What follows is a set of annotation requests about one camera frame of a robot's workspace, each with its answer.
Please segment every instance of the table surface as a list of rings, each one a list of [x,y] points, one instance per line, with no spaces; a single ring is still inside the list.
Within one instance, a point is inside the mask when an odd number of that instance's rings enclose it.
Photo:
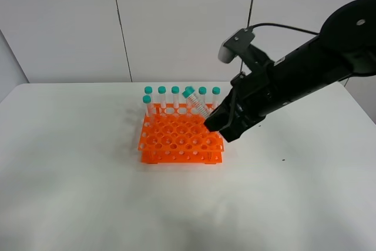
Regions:
[[[376,249],[376,126],[342,85],[268,115],[221,165],[143,165],[145,85],[21,85],[0,104],[0,250]]]

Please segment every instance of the teal cap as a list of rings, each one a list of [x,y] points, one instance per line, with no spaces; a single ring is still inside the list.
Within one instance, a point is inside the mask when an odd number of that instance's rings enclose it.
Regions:
[[[152,94],[153,88],[151,86],[145,86],[145,93],[146,94]]]
[[[158,93],[166,93],[166,88],[164,86],[158,87]]]
[[[221,89],[218,86],[213,87],[213,90],[211,91],[213,94],[220,94]]]
[[[187,98],[189,95],[191,95],[192,93],[194,92],[194,88],[192,88],[191,86],[187,86],[186,87],[186,90],[183,91],[183,96],[184,98]]]
[[[206,88],[204,86],[199,88],[199,94],[206,94]]]
[[[178,87],[178,86],[173,86],[173,87],[171,88],[171,92],[172,92],[173,94],[177,94],[177,93],[179,93],[179,87]]]
[[[144,95],[144,97],[142,98],[142,101],[143,103],[148,104],[148,103],[151,103],[152,98],[149,95]]]

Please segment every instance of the test tube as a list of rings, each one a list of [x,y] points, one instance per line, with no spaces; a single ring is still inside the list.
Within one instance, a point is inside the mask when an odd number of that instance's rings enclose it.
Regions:
[[[187,99],[187,102],[189,101],[197,109],[197,111],[199,111],[202,117],[204,117],[205,119],[209,117],[209,109],[207,108],[205,103],[201,101],[201,99],[191,86],[188,86],[186,88],[186,90],[183,92],[183,96]]]
[[[214,110],[218,107],[218,99],[219,99],[219,94],[221,93],[221,89],[215,86],[213,87],[211,92],[213,94],[213,101],[212,101],[211,108]]]
[[[153,88],[151,86],[145,86],[145,94],[149,95],[153,103]]]
[[[192,87],[191,86],[186,86],[186,91],[189,90],[190,88],[192,88]],[[186,103],[187,103],[187,109],[192,108],[192,103],[188,99],[186,99]]]
[[[199,88],[199,94],[200,94],[200,98],[201,98],[202,102],[205,103],[206,88],[204,86],[201,86]]]
[[[166,88],[164,86],[158,87],[160,107],[162,109],[166,108]]]
[[[179,108],[179,87],[173,86],[171,88],[171,92],[172,92],[172,101],[174,103],[174,108],[178,109]]]
[[[146,116],[151,117],[153,113],[152,98],[149,95],[144,95],[142,101],[146,105]]]

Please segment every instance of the black robotic arm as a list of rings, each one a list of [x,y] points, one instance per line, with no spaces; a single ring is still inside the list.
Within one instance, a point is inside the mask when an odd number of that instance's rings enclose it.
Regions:
[[[206,119],[210,131],[231,142],[271,113],[333,82],[376,75],[376,0],[356,0],[335,11],[320,34],[277,62],[250,42],[253,27],[223,43],[219,59],[239,56],[251,70]]]

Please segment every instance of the test tube rack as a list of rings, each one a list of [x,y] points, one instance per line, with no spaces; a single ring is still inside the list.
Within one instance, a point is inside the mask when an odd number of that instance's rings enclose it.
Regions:
[[[143,120],[138,146],[142,163],[222,163],[222,137],[206,129],[195,108],[187,109],[181,103],[175,109],[167,103],[162,109],[155,103],[154,109],[154,114]]]

